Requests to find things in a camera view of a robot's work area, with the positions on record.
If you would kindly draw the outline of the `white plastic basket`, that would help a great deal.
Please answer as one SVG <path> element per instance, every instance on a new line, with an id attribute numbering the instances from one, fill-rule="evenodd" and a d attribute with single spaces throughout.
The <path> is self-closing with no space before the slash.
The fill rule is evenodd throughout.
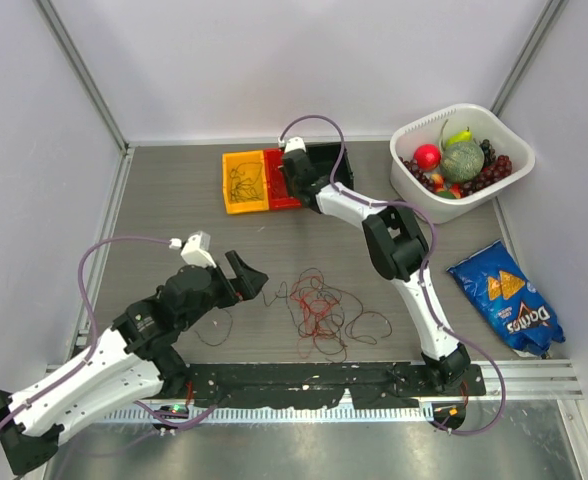
<path id="1" fill-rule="evenodd" d="M 507 178 L 462 199 L 446 199 L 426 188 L 403 165 L 423 144 L 434 144 L 469 128 L 476 140 L 489 139 L 499 154 L 507 155 L 513 170 Z M 530 145 L 488 109 L 470 103 L 454 104 L 430 113 L 396 130 L 389 143 L 392 155 L 390 182 L 400 197 L 419 206 L 435 224 L 453 220 L 495 198 L 509 185 L 531 172 L 535 153 Z"/>

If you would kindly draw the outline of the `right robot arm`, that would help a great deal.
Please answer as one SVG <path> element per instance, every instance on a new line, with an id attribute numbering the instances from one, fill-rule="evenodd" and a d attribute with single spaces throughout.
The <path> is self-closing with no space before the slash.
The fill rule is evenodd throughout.
<path id="1" fill-rule="evenodd" d="M 428 267 L 430 250 L 414 211 L 375 200 L 320 175 L 303 149 L 285 152 L 280 168 L 288 193 L 303 206 L 338 218 L 364 234 L 375 271 L 401 295 L 415 325 L 431 391 L 459 388 L 471 360 L 438 300 Z"/>

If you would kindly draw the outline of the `black plastic bin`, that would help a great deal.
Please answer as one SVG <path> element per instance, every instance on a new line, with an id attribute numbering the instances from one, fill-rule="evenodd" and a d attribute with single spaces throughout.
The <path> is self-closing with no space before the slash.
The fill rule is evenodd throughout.
<path id="1" fill-rule="evenodd" d="M 334 168 L 341 144 L 339 142 L 312 143 L 307 145 L 307 153 L 311 164 L 320 176 L 329 176 Z M 334 180 L 343 186 L 354 188 L 354 174 L 351 168 L 348 151 L 344 150 L 340 164 L 335 172 Z"/>

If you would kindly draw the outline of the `red apple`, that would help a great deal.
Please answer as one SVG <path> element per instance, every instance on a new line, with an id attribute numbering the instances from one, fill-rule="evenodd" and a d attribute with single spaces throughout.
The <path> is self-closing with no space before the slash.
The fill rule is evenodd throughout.
<path id="1" fill-rule="evenodd" d="M 441 150 L 434 144 L 423 144 L 415 150 L 413 159 L 421 170 L 431 171 L 440 164 Z"/>

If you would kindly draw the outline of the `aluminium frame rail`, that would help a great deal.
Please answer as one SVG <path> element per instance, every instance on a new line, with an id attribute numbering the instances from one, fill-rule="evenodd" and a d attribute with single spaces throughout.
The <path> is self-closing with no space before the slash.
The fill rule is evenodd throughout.
<path id="1" fill-rule="evenodd" d="M 497 364 L 507 400 L 581 400 L 584 397 L 569 360 L 519 359 Z"/>

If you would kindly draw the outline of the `green melon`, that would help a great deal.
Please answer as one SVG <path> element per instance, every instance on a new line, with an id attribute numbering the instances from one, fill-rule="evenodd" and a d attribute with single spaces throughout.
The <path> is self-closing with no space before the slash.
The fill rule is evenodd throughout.
<path id="1" fill-rule="evenodd" d="M 474 142 L 457 142 L 443 151 L 440 168 L 447 181 L 464 183 L 481 172 L 484 161 L 482 149 Z"/>

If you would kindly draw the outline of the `small peach fruit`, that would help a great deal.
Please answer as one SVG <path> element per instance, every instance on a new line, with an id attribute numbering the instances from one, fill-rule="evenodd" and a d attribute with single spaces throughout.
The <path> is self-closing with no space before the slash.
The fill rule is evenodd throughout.
<path id="1" fill-rule="evenodd" d="M 458 184 L 448 183 L 441 174 L 434 173 L 430 176 L 431 191 L 442 198 L 461 199 L 461 188 Z"/>

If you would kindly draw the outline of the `dark red grape bunch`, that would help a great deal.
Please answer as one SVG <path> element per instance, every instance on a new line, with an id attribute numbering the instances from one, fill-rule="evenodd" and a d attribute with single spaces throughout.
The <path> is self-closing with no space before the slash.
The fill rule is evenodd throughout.
<path id="1" fill-rule="evenodd" d="M 470 196 L 485 188 L 488 188 L 500 180 L 505 179 L 513 172 L 513 163 L 509 156 L 500 155 L 497 159 L 485 167 L 471 181 L 463 183 L 460 191 L 463 197 Z"/>

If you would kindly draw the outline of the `yellow-green pear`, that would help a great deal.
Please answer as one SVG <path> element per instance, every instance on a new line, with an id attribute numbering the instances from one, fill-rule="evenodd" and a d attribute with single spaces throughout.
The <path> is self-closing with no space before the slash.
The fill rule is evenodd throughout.
<path id="1" fill-rule="evenodd" d="M 456 134 L 450 136 L 445 141 L 445 147 L 448 148 L 451 145 L 454 145 L 456 143 L 470 142 L 472 140 L 473 140 L 473 134 L 469 128 L 466 128 L 465 130 L 461 130 L 461 131 L 457 132 Z"/>

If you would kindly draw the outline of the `blue Doritos chip bag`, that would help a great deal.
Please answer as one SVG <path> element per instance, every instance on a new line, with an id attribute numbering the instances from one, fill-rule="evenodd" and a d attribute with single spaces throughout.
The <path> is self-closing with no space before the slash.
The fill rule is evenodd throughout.
<path id="1" fill-rule="evenodd" d="M 544 299 L 497 240 L 447 272 L 503 342 L 525 356 L 545 357 L 565 334 Z"/>

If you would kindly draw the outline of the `yellow plastic bin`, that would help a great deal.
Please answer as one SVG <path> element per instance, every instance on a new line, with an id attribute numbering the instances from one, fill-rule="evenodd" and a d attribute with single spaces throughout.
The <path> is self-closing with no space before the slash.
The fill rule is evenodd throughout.
<path id="1" fill-rule="evenodd" d="M 262 150 L 225 153 L 222 156 L 222 184 L 228 215 L 269 210 Z"/>

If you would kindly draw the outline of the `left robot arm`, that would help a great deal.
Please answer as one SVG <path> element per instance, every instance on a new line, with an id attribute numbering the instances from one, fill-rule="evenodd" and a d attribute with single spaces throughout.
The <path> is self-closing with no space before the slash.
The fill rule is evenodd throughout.
<path id="1" fill-rule="evenodd" d="M 179 336 L 210 310 L 255 298 L 268 281 L 235 251 L 225 256 L 233 278 L 216 263 L 186 265 L 51 375 L 21 392 L 0 390 L 0 444 L 14 475 L 47 463 L 63 443 L 123 405 L 185 391 L 189 370 L 173 347 Z"/>

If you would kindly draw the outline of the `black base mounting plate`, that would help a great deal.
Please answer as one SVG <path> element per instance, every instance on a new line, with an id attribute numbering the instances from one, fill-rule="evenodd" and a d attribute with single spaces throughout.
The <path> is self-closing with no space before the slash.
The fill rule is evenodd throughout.
<path id="1" fill-rule="evenodd" d="M 438 387 L 426 365 L 411 362 L 193 364 L 185 387 L 198 407 L 239 409 L 332 409 L 345 394 L 357 409 L 404 408 L 420 397 L 486 394 L 478 365 Z"/>

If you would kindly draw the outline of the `red plastic bin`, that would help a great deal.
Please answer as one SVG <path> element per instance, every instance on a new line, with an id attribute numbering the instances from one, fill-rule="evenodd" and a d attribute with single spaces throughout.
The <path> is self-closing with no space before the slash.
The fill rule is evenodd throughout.
<path id="1" fill-rule="evenodd" d="M 283 152 L 278 148 L 265 149 L 263 151 L 265 173 L 267 180 L 267 196 L 271 211 L 298 209 L 301 202 L 288 194 L 285 177 L 282 171 Z"/>

